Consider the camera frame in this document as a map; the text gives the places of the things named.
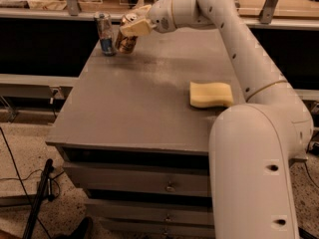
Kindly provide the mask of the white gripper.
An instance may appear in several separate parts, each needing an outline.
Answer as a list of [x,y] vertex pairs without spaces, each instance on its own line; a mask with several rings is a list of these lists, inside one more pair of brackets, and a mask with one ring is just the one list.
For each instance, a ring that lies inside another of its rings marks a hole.
[[158,0],[153,6],[144,5],[135,8],[133,13],[137,17],[149,17],[135,20],[123,25],[120,30],[126,37],[146,36],[152,30],[159,33],[173,31],[172,0]]

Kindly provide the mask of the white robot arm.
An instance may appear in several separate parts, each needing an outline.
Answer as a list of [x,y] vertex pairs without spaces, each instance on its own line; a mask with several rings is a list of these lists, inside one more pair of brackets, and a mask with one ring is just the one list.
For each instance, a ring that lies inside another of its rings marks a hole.
[[209,137],[216,239],[299,239],[289,164],[314,130],[304,103],[240,18],[233,0],[159,0],[122,26],[126,36],[215,27],[244,102]]

